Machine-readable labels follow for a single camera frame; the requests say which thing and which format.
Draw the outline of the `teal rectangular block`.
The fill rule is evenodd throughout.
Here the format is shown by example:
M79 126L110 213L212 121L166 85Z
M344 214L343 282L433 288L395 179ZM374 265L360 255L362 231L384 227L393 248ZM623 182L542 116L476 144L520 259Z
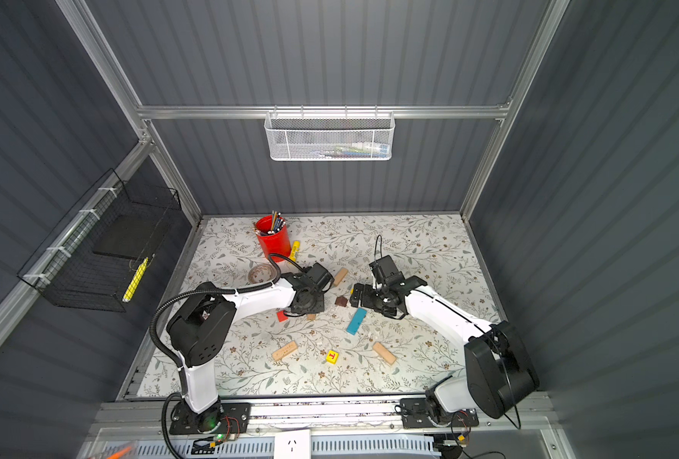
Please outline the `teal rectangular block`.
M362 325L362 322L366 318L367 311L358 308L356 312L354 313L352 319L349 321L347 327L346 327L346 332L352 336L356 336L356 334L359 332L360 327Z

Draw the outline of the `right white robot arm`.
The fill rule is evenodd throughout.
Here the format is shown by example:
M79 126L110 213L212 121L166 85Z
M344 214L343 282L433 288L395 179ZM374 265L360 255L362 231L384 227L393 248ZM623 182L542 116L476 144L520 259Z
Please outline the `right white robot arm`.
M373 282L357 283L350 305L388 319L414 317L464 352L464 377L452 375L425 395L429 420L446 425L482 411L493 419L540 388L540 378L519 336L508 321L492 323L470 315L438 294L424 279L405 277L391 256L370 263Z

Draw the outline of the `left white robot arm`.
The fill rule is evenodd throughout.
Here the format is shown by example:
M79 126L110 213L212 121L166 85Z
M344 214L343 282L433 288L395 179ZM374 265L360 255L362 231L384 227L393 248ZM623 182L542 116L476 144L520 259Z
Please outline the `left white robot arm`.
M210 282L167 300L157 315L176 303L179 309L167 321L166 345L159 338L154 317L149 326L151 340L174 361L181 384L181 397L195 414L215 409L219 395L211 361L221 352L232 325L245 317L266 311L286 311L305 316L323 311L324 295L334 277L322 265L299 268L296 273L278 273L273 279L238 289L222 289Z

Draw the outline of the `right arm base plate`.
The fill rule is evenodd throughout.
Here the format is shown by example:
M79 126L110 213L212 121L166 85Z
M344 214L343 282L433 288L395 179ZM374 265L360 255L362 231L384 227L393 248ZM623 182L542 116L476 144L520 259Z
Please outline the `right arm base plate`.
M476 428L479 426L477 412L474 409L462 409L448 412L439 403L428 398L402 398L394 407L401 416L404 428Z

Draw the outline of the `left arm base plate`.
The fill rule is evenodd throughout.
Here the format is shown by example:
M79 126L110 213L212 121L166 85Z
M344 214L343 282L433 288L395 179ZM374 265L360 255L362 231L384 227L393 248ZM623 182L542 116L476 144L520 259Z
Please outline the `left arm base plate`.
M250 419L249 403L218 402L203 413L196 413L186 402L180 401L171 409L167 426L171 435L202 434L225 438L245 432Z

